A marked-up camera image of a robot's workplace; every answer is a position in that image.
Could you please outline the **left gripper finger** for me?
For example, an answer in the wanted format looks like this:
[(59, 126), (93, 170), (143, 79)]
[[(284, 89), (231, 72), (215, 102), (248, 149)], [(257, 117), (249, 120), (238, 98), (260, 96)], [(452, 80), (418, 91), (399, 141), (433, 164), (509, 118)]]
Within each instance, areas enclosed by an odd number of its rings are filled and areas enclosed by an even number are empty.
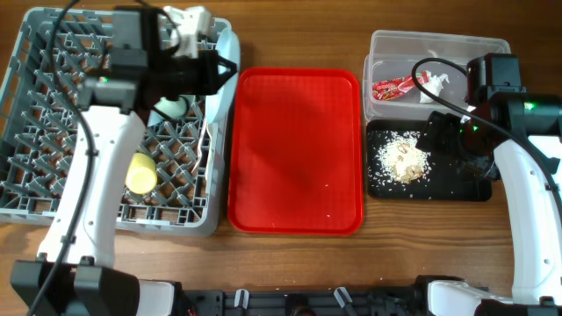
[(227, 71), (219, 74), (218, 87), (221, 88), (230, 78), (232, 78), (236, 74), (237, 74), (236, 69), (230, 69), (230, 70), (227, 70)]
[(237, 64), (233, 61), (228, 60), (225, 57), (219, 56), (219, 73), (236, 73)]

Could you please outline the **light blue round plate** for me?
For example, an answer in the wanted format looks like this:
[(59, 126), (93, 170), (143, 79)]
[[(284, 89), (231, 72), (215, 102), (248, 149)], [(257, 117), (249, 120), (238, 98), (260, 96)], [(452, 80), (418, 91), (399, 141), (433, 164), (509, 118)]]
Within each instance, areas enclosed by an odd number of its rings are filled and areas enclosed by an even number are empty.
[[(236, 69), (240, 70), (241, 46), (235, 32), (231, 29), (224, 29), (218, 38), (215, 49), (220, 57), (232, 61), (236, 64)], [(235, 73), (215, 95), (205, 98), (205, 118), (209, 125), (218, 123), (227, 116), (234, 100), (238, 77), (239, 74)]]

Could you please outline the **green bowl with food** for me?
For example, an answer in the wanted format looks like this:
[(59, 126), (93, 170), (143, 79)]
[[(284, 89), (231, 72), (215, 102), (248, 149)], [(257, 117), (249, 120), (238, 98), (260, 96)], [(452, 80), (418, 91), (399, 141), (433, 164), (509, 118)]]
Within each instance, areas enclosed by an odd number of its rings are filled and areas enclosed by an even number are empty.
[(162, 97), (150, 112), (147, 126), (158, 126), (163, 121), (181, 122), (188, 112), (188, 101), (187, 96), (180, 96), (176, 101)]

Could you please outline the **white plastic fork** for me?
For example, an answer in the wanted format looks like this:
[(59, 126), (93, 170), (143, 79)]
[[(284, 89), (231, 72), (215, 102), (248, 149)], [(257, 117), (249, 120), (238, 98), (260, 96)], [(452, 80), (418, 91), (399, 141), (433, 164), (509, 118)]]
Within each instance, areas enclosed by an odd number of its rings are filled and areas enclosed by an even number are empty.
[(193, 168), (191, 170), (191, 173), (195, 173), (198, 170), (198, 167), (202, 161), (203, 158), (203, 144), (205, 141), (205, 135), (207, 134), (207, 129), (208, 129), (208, 123), (207, 123), (207, 119), (204, 118), (203, 119), (203, 124), (201, 127), (201, 131), (200, 131), (200, 135), (198, 138), (198, 144), (197, 144), (197, 160), (195, 161)]

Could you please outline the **white paper napkin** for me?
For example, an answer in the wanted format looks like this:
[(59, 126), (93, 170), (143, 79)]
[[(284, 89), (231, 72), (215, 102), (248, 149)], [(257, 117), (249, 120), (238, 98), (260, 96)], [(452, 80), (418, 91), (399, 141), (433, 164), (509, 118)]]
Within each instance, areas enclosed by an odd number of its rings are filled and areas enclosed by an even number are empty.
[[(450, 82), (449, 77), (447, 74), (432, 75), (430, 72), (428, 72), (428, 76), (429, 79), (421, 86), (425, 90), (429, 91), (432, 95), (438, 97), (443, 89), (443, 82), (447, 82), (447, 83)], [(433, 102), (433, 99), (429, 97), (427, 94), (422, 92), (420, 96), (420, 103), (429, 104), (431, 102)]]

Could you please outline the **rice and food scraps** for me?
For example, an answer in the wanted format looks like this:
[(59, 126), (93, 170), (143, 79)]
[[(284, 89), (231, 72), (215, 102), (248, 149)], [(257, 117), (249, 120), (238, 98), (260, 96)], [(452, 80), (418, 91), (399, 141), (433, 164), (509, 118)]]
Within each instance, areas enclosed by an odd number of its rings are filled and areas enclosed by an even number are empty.
[(369, 132), (369, 178), (375, 180), (378, 186), (406, 186), (426, 179), (432, 167), (429, 161), (430, 153), (416, 147), (420, 136), (421, 133), (416, 131)]

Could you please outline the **red snack wrapper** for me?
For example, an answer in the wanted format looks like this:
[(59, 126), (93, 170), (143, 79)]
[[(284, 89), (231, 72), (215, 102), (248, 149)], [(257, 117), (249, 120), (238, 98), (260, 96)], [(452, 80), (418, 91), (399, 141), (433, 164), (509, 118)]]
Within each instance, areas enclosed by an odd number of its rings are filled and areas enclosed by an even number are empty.
[(411, 75), (376, 82), (372, 85), (372, 96), (375, 100), (389, 101), (406, 95), (415, 88)]

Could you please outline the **yellow plastic cup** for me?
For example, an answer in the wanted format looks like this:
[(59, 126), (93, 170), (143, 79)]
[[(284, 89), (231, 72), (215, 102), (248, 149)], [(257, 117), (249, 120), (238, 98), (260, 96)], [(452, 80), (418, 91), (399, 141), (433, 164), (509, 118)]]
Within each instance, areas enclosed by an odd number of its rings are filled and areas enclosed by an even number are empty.
[(126, 187), (135, 194), (149, 193), (157, 185), (155, 162), (148, 155), (135, 153), (126, 173)]

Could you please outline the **white plastic spoon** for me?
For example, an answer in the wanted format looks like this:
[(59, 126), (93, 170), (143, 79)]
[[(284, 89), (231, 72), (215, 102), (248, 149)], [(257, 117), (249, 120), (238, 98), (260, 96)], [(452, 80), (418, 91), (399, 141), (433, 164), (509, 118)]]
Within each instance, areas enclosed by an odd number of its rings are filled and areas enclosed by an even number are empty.
[(216, 150), (218, 131), (219, 131), (218, 123), (211, 123), (207, 126), (207, 133), (209, 135), (209, 154), (207, 158), (207, 163), (214, 162), (214, 153)]

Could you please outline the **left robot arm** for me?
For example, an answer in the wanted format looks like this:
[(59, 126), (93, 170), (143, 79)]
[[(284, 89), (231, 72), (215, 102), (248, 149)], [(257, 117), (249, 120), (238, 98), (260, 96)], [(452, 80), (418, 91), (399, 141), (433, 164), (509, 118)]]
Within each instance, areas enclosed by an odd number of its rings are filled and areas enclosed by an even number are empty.
[(91, 69), (76, 101), (76, 146), (55, 218), (31, 261), (16, 261), (11, 286), (31, 315), (193, 315), (179, 282), (115, 270), (114, 238), (126, 173), (162, 98), (217, 93), (237, 72), (199, 40), (208, 9), (146, 3), (114, 10), (111, 64)]

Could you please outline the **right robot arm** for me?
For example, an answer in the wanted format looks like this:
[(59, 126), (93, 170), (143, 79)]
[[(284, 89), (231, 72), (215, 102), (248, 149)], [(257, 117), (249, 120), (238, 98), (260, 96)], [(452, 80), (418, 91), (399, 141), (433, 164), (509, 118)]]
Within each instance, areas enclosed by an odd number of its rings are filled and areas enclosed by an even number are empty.
[(518, 58), (486, 54), (462, 67), (467, 111), (414, 79), (425, 96), (451, 109), (429, 115), (418, 147), (446, 154), (468, 169), (490, 159), (508, 199), (514, 279), (508, 298), (464, 281), (421, 282), (429, 315), (559, 315), (561, 313), (561, 98), (530, 94)]

